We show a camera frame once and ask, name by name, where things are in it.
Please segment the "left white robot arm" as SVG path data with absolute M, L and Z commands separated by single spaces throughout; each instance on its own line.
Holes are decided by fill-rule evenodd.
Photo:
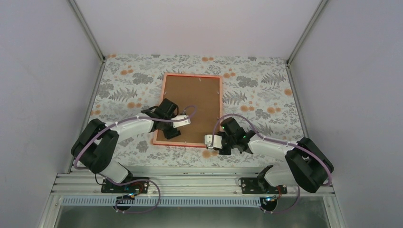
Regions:
M 144 109 L 132 117 L 115 122 L 91 120 L 71 148 L 74 167 L 88 169 L 101 175 L 120 192 L 127 192 L 134 181 L 132 173 L 117 162 L 113 155 L 116 146 L 133 136 L 161 130 L 167 139 L 179 136 L 179 127 L 190 124 L 190 116 L 179 112 L 179 107 L 169 99 L 159 106 Z

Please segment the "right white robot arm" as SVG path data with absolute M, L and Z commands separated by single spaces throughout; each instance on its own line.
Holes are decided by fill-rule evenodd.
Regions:
M 241 178 L 244 194 L 285 194 L 286 187 L 297 186 L 309 193 L 315 193 L 321 186 L 331 184 L 334 166 L 309 138 L 298 141 L 284 141 L 259 133 L 254 125 L 245 131 L 227 114 L 218 119 L 214 131 L 204 137 L 208 149 L 220 155 L 230 155 L 233 149 L 240 153 L 264 155 L 280 161 L 279 165 L 268 165 L 255 178 Z

